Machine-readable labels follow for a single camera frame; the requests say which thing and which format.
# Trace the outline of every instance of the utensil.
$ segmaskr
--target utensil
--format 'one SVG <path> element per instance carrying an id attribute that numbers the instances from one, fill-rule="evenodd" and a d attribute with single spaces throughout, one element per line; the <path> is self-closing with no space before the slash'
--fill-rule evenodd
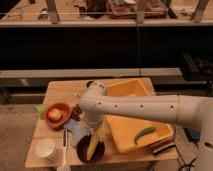
<path id="1" fill-rule="evenodd" d="M 63 138 L 62 138 L 62 144 L 63 144 L 63 158 L 62 158 L 62 166 L 57 168 L 57 171 L 71 171 L 71 168 L 69 165 L 67 165 L 67 142 L 68 142 L 68 136 L 67 136 L 67 130 L 63 130 Z"/>

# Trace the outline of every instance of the green vegetable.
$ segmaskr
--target green vegetable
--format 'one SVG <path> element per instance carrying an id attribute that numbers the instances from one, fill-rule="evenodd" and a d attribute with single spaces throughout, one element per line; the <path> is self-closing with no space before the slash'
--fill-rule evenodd
<path id="1" fill-rule="evenodd" d="M 47 107 L 48 107 L 47 104 L 41 104 L 39 106 L 36 106 L 36 110 L 40 119 L 44 119 L 44 112 L 47 109 Z"/>
<path id="2" fill-rule="evenodd" d="M 151 133 L 155 132 L 155 130 L 156 129 L 154 126 L 150 126 L 150 127 L 147 127 L 147 128 L 144 128 L 143 130 L 141 130 L 139 133 L 137 133 L 137 135 L 134 138 L 135 145 L 138 144 L 137 141 L 139 138 L 141 138 L 144 135 L 151 134 Z"/>

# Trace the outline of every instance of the white container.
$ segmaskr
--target white container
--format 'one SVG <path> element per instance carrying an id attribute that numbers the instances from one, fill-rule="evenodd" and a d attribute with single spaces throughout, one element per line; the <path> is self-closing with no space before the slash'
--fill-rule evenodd
<path id="1" fill-rule="evenodd" d="M 56 144 L 52 138 L 44 138 L 38 142 L 35 153 L 39 158 L 53 160 L 56 157 Z"/>

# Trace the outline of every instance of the orange bowl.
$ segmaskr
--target orange bowl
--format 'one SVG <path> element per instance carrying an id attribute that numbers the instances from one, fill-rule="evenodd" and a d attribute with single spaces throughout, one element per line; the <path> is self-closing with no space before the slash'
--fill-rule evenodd
<path id="1" fill-rule="evenodd" d="M 52 119 L 49 118 L 48 114 L 52 109 L 58 109 L 61 112 L 62 116 L 59 120 L 53 121 Z M 58 128 L 70 119 L 72 112 L 71 110 L 72 108 L 66 103 L 63 102 L 54 103 L 51 106 L 49 106 L 45 111 L 44 120 L 49 127 Z"/>

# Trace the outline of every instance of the floor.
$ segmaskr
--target floor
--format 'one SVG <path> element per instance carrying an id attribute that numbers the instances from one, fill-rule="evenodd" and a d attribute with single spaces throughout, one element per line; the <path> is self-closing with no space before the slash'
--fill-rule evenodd
<path id="1" fill-rule="evenodd" d="M 37 104 L 0 105 L 0 170 L 1 171 L 50 171 L 50 168 L 27 169 L 24 166 L 27 150 L 37 121 Z M 180 165 L 190 163 L 197 147 L 188 142 L 183 129 L 176 126 L 175 143 L 179 151 L 178 160 L 157 162 L 154 171 L 178 171 Z M 125 165 L 87 165 L 73 167 L 72 171 L 143 171 L 142 163 Z"/>

